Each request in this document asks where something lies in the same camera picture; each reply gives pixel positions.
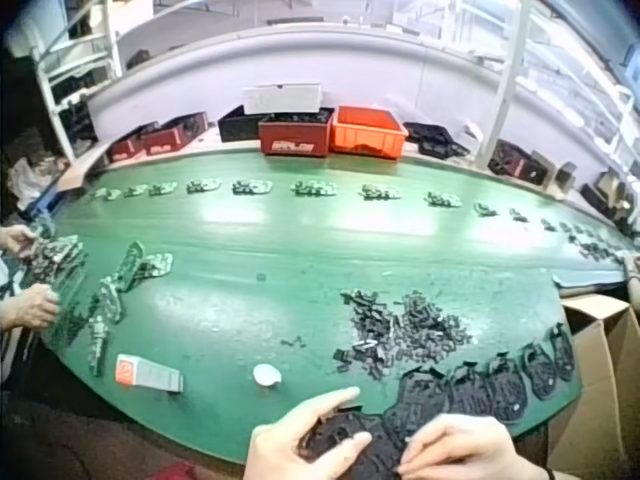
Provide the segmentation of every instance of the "green conveyor belt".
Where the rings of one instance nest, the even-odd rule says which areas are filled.
[[[208,177],[220,178],[221,189],[186,194],[188,181]],[[243,178],[272,181],[273,191],[234,196],[231,184]],[[295,197],[290,186],[308,179],[335,182],[338,195]],[[146,280],[123,295],[126,317],[114,328],[101,378],[89,373],[87,329],[57,353],[87,385],[134,419],[234,461],[244,459],[254,426],[274,421],[312,395],[358,385],[360,402],[371,413],[395,401],[399,376],[417,364],[396,364],[382,382],[359,368],[336,373],[334,350],[349,348],[356,338],[341,291],[377,291],[391,304],[417,289],[446,312],[459,314],[477,343],[438,365],[446,372],[464,360],[485,362],[500,351],[517,354],[532,340],[544,340],[552,354],[547,331],[564,319],[551,281],[554,269],[585,278],[619,270],[611,262],[584,259],[566,234],[545,232],[541,217],[556,225],[586,225],[631,248],[615,230],[563,204],[487,178],[408,161],[199,155],[107,172],[88,193],[169,181],[179,183],[171,195],[106,202],[87,194],[57,213],[58,233],[79,235],[89,254],[77,298],[88,300],[132,240],[141,241],[149,254],[171,252],[175,259],[168,276]],[[364,201],[358,195],[361,185],[376,182],[398,187],[403,198]],[[429,207],[423,200],[429,190],[458,195],[463,207]],[[478,218],[472,208],[476,201],[500,216]],[[512,221],[511,207],[531,223]],[[280,343],[297,336],[306,348]],[[116,384],[119,353],[181,370],[184,393]],[[253,367],[262,362],[283,374],[283,383],[273,390],[262,390],[252,380]],[[579,391],[576,376],[570,384],[559,382],[550,400],[530,395],[527,415],[512,433],[548,419]]]

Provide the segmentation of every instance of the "fingernail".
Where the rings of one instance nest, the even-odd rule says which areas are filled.
[[[349,393],[350,395],[358,396],[358,395],[360,395],[360,387],[345,388],[345,393]]]
[[[358,432],[353,436],[353,440],[358,442],[358,441],[362,441],[362,442],[371,442],[373,440],[373,436],[369,433],[369,432]]]

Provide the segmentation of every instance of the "white bottle cap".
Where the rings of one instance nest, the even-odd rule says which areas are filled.
[[[253,369],[253,379],[262,387],[273,387],[282,382],[282,374],[273,365],[261,363]]]

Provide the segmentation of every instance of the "small label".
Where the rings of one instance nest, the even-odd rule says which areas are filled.
[[[151,153],[165,153],[171,151],[171,145],[154,145],[151,147]]]
[[[287,151],[287,152],[312,152],[315,143],[295,143],[295,142],[285,142],[283,140],[276,140],[271,145],[272,150],[277,151]]]
[[[120,360],[116,367],[116,382],[124,385],[133,385],[133,363]]]

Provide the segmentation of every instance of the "worker's hand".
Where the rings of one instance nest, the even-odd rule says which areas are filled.
[[[402,455],[403,480],[536,480],[546,472],[518,456],[495,418],[440,415],[416,433]]]
[[[371,442],[371,434],[357,433],[313,463],[298,456],[300,440],[320,417],[360,394],[347,388],[307,400],[273,425],[257,427],[251,436],[244,480],[335,480],[345,473]]]
[[[58,295],[49,285],[36,284],[0,303],[0,323],[3,331],[15,327],[42,330],[55,322],[59,312]]]
[[[13,253],[19,258],[25,258],[32,252],[31,247],[38,236],[24,225],[0,229],[0,248]]]

